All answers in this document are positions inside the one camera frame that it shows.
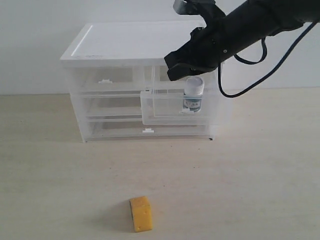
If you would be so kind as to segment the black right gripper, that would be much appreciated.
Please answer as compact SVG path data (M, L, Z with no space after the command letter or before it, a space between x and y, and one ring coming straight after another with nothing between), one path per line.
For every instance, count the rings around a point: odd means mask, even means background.
M167 76L177 81L210 73L240 52L240 18L223 17L203 28L195 28L190 40L164 57Z

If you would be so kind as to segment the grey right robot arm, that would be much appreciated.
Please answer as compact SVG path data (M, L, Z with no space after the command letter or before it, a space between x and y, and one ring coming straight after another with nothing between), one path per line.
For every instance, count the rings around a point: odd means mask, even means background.
M164 60L170 81L216 70L220 63L265 37L293 31L320 20L318 0L247 0L225 14L214 0L176 0L179 15L199 15L190 40Z

